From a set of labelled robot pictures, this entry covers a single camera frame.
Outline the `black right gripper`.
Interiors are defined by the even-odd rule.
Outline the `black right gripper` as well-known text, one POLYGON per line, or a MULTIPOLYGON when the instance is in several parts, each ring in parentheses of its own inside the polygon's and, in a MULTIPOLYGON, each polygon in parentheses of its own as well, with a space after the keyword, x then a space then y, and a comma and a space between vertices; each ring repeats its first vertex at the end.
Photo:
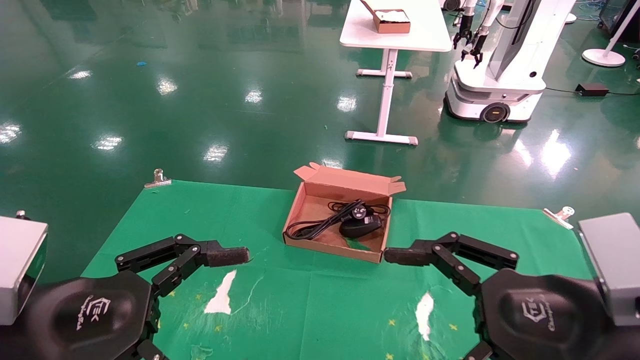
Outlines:
POLYGON ((464 293, 478 293, 480 342, 463 360, 619 360, 620 337, 593 280, 514 271, 519 255, 464 234, 388 247, 389 264, 432 265, 464 293), (460 258, 494 269, 483 283, 460 258))

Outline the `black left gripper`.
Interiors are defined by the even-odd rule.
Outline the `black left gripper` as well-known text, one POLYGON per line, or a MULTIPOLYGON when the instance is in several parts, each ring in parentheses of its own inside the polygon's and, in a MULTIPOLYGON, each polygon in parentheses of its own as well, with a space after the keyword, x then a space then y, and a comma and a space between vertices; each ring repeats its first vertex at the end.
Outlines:
POLYGON ((201 267, 246 264, 247 247, 178 234, 115 257, 119 271, 34 290, 20 313, 22 360, 165 360, 153 344, 166 297, 201 267), (167 264, 151 284, 135 274, 167 264))

